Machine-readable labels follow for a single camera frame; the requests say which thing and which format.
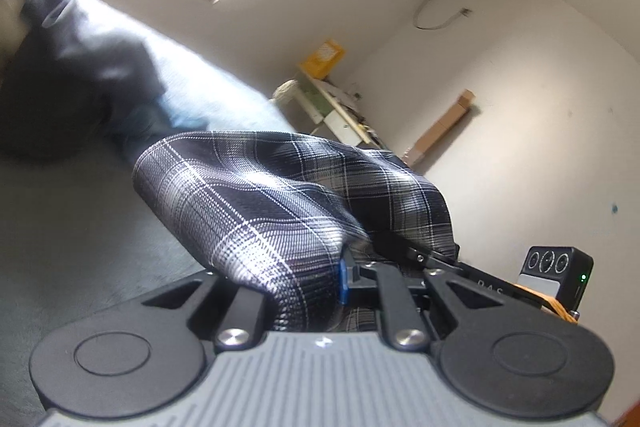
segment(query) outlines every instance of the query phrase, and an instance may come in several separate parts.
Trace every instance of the metal screw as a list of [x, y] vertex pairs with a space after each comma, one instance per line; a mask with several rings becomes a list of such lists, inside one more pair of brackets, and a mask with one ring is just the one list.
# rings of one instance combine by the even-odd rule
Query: metal screw
[[249, 333], [240, 328], [229, 328], [218, 335], [218, 340], [225, 346], [242, 346], [249, 340]]
[[425, 341], [426, 336], [420, 330], [400, 330], [396, 333], [396, 342], [401, 346], [416, 346]]

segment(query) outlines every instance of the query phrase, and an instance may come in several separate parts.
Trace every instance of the plaid shirt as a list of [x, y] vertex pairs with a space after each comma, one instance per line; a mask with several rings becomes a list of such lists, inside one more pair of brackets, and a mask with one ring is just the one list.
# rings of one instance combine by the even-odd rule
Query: plaid shirt
[[[380, 260], [377, 233], [455, 256], [444, 198], [389, 151], [282, 132], [188, 132], [149, 147], [133, 179], [199, 263], [271, 295], [275, 330], [326, 328], [343, 249]], [[343, 328], [369, 315], [347, 314]]]

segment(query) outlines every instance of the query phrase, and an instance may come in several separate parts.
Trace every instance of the round black pad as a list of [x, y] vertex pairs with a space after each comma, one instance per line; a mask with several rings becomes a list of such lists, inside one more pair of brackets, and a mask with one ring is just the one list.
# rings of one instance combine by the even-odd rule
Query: round black pad
[[502, 296], [469, 309], [439, 352], [449, 383], [470, 401], [523, 419], [593, 409], [609, 387], [613, 358], [591, 331]]
[[202, 344], [180, 311], [142, 305], [105, 311], [47, 335], [31, 354], [31, 380], [46, 408], [92, 418], [156, 409], [204, 369]]
[[142, 367], [151, 356], [149, 343], [132, 333], [99, 333], [76, 347], [76, 363], [101, 377], [126, 375]]

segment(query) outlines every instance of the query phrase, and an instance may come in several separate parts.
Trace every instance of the brown cardboard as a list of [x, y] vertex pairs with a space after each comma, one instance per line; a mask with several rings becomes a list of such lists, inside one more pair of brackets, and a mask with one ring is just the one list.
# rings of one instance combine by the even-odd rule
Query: brown cardboard
[[418, 163], [426, 152], [466, 114], [475, 97], [471, 91], [465, 89], [449, 110], [418, 138], [411, 149], [404, 153], [402, 160], [410, 167]]

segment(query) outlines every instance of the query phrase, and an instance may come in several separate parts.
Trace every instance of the cable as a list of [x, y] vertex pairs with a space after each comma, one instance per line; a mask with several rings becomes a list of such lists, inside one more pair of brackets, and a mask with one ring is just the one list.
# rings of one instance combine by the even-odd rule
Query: cable
[[420, 6], [418, 6], [417, 10], [414, 12], [414, 28], [417, 28], [419, 30], [441, 30], [441, 29], [446, 28], [447, 26], [449, 26], [458, 17], [460, 17], [460, 16], [468, 17], [469, 14], [471, 13], [471, 10], [469, 8], [461, 8], [459, 11], [454, 13], [451, 17], [449, 17], [442, 24], [438, 24], [437, 26], [420, 26], [418, 24], [418, 19], [420, 18], [420, 13], [422, 13], [422, 10], [424, 10], [424, 7], [427, 6], [427, 4], [429, 4], [431, 1], [433, 1], [433, 0], [424, 0], [424, 1], [422, 1]]
[[564, 309], [564, 306], [562, 306], [562, 304], [560, 304], [558, 300], [556, 300], [556, 298], [550, 297], [549, 295], [545, 295], [540, 292], [536, 292], [535, 290], [532, 290], [531, 288], [527, 288], [526, 286], [521, 286], [519, 284], [514, 284], [514, 286], [517, 286], [522, 290], [526, 290], [529, 293], [533, 293], [533, 295], [536, 295], [541, 299], [544, 299], [545, 302], [548, 304], [548, 306], [545, 306], [545, 308], [551, 309], [551, 311], [555, 312], [556, 315], [559, 315], [561, 319], [564, 319], [567, 322], [571, 322], [572, 324], [578, 323], [577, 320], [575, 320], [569, 313], [567, 313], [567, 311]]

